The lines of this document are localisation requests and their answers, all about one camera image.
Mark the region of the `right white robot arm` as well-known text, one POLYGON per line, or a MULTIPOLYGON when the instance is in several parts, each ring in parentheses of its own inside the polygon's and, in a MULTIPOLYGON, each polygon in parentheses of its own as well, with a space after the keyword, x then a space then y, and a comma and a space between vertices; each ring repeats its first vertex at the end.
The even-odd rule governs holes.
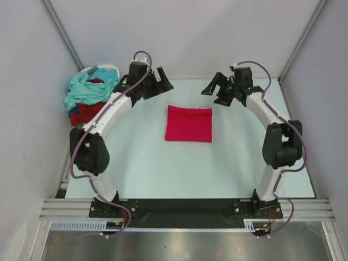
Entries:
POLYGON ((302 123, 286 120, 266 100, 266 91, 256 86, 252 79, 249 61, 239 62, 230 67, 232 75, 225 76, 217 72, 201 94, 211 96, 218 86, 215 104, 229 107, 233 100, 238 100, 245 108, 253 112, 265 128, 262 156, 265 169, 262 179, 254 189, 246 207, 239 204, 233 207, 235 215, 250 215, 266 218, 270 212, 280 210, 278 187, 282 176, 294 172, 292 168, 303 155, 302 123))

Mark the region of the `white laundry basket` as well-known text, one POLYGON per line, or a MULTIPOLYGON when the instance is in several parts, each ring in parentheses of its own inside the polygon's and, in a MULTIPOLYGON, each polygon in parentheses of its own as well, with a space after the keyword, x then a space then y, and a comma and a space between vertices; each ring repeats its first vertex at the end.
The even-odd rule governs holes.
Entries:
POLYGON ((97 65, 82 69, 86 72, 90 80, 99 79, 106 81, 109 79, 120 79, 119 69, 113 65, 97 65))

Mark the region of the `pink red t shirt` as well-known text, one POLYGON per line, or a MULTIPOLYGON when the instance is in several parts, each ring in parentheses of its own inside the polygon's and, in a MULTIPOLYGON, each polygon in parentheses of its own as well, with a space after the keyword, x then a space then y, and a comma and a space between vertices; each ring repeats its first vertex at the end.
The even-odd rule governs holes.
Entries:
POLYGON ((168 105, 165 141, 213 141, 212 108, 181 108, 168 105))

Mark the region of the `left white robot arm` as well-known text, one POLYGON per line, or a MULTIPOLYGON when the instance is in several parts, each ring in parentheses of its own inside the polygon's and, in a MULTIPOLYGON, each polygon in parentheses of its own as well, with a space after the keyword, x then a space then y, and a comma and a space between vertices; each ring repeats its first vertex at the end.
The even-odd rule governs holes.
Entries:
POLYGON ((173 90, 162 67, 152 70, 152 57, 146 51, 133 57, 128 73, 114 87, 106 104, 82 128, 70 131, 70 174, 74 179, 87 179, 95 199, 103 202, 101 211, 115 217, 120 211, 118 192, 106 173, 110 163, 105 140, 111 129, 139 100, 148 100, 173 90))

